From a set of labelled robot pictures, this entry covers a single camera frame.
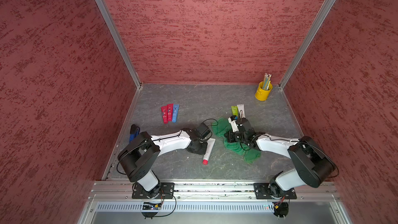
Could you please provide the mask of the white tube red cap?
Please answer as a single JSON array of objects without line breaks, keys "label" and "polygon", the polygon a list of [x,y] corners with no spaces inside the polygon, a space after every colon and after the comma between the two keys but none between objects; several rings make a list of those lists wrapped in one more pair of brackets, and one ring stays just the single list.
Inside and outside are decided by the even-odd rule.
[{"label": "white tube red cap", "polygon": [[214,139],[214,138],[210,138],[207,141],[207,149],[206,149],[205,155],[203,157],[203,165],[208,165],[209,158],[210,158],[212,149],[214,147],[215,141],[216,141],[216,139]]}]

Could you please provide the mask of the green microfiber cloth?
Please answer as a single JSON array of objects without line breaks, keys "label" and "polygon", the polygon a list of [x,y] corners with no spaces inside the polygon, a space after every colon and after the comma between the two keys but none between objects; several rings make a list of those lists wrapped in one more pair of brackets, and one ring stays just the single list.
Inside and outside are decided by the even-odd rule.
[{"label": "green microfiber cloth", "polygon": [[229,138],[233,135],[233,129],[227,119],[220,118],[219,120],[214,121],[211,124],[211,128],[215,136],[223,138],[225,148],[242,156],[246,163],[253,164],[256,160],[261,158],[260,151],[249,148],[246,144],[240,142],[228,142]]}]

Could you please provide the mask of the green tube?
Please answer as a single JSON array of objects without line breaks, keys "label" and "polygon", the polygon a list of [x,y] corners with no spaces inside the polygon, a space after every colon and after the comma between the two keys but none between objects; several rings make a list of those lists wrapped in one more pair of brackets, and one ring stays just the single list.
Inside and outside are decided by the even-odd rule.
[{"label": "green tube", "polygon": [[239,111],[237,106],[231,106],[231,112],[233,116],[238,117],[239,116]]}]

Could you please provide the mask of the white tube orange cap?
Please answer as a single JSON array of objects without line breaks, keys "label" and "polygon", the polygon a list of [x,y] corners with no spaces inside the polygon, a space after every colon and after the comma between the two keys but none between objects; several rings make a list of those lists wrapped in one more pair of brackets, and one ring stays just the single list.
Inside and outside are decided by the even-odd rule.
[{"label": "white tube orange cap", "polygon": [[237,109],[238,109],[239,118],[245,118],[246,117],[245,106],[243,104],[238,104]]}]

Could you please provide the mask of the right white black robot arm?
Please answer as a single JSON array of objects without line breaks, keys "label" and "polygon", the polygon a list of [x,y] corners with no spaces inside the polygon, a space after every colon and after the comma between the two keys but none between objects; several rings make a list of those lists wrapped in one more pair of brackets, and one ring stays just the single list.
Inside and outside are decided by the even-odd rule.
[{"label": "right white black robot arm", "polygon": [[250,151],[272,152],[292,161],[292,170],[280,172],[270,180],[266,192],[272,199],[282,199],[293,188],[299,186],[318,188],[337,170],[332,159],[308,136],[288,139],[263,132],[243,133],[232,130],[224,136],[228,143],[246,145]]}]

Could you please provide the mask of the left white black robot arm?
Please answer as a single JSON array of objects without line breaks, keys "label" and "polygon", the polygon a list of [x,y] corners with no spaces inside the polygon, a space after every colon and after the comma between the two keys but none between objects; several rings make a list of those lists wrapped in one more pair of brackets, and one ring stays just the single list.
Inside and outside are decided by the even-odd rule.
[{"label": "left white black robot arm", "polygon": [[157,158],[180,149],[204,155],[211,136],[211,130],[205,124],[200,124],[194,129],[183,128],[175,133],[159,136],[142,132],[118,154],[116,170],[126,175],[130,182],[138,183],[148,198],[155,198],[162,187],[152,171]]}]

